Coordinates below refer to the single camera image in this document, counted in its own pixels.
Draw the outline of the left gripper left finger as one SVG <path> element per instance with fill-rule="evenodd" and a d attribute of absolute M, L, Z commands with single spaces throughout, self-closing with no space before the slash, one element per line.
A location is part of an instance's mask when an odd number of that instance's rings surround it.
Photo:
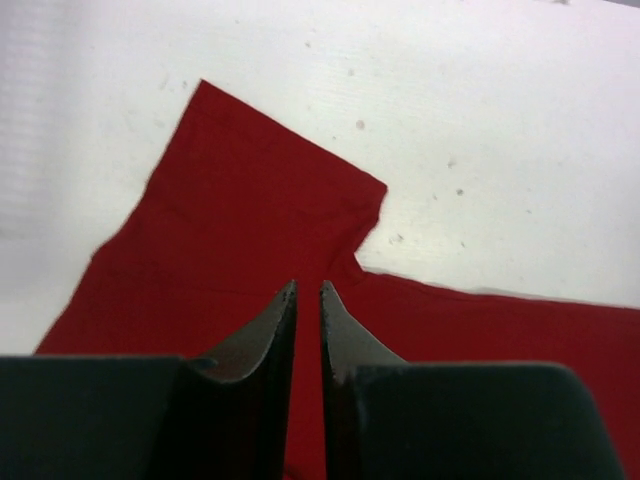
<path fill-rule="evenodd" d="M 297 286 L 196 358 L 1 361 L 5 479 L 279 479 Z"/>

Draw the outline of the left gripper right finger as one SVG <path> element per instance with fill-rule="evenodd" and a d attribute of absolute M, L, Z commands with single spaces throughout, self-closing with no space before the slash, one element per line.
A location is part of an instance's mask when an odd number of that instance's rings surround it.
<path fill-rule="evenodd" d="M 553 363 L 410 363 L 320 291 L 331 479 L 621 479 L 594 399 Z"/>

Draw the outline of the red t shirt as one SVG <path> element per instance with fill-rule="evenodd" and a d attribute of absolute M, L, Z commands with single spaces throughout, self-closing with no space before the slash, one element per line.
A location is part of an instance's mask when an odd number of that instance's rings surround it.
<path fill-rule="evenodd" d="M 92 256 L 41 354 L 199 355 L 298 285 L 288 478 L 326 475 L 319 291 L 412 361 L 542 360 L 593 392 L 639 475 L 639 313 L 467 294 L 366 272 L 355 253 L 386 186 L 209 83 L 139 204 Z"/>

